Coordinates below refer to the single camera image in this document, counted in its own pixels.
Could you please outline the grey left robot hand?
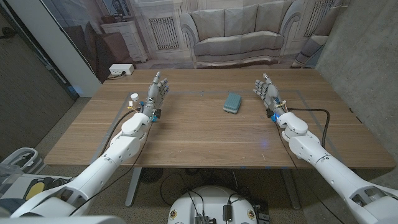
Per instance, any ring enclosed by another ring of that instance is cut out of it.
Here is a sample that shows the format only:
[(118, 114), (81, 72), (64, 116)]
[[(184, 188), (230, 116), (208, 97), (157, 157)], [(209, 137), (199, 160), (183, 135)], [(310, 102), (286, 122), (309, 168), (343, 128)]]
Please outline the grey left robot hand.
[(161, 79), (161, 72), (158, 71), (149, 86), (147, 93), (147, 100), (145, 103), (146, 107), (154, 109), (160, 109), (166, 94), (169, 92), (168, 80)]

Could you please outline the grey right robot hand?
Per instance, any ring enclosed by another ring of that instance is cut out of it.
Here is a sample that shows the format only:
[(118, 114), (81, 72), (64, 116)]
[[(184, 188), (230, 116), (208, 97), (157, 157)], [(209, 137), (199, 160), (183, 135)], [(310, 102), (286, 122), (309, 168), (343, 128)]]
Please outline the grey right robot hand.
[(275, 111), (280, 107), (283, 100), (279, 95), (277, 87), (273, 84), (267, 73), (263, 73), (263, 78), (263, 81), (256, 80), (254, 82), (253, 92), (261, 98), (267, 109)]

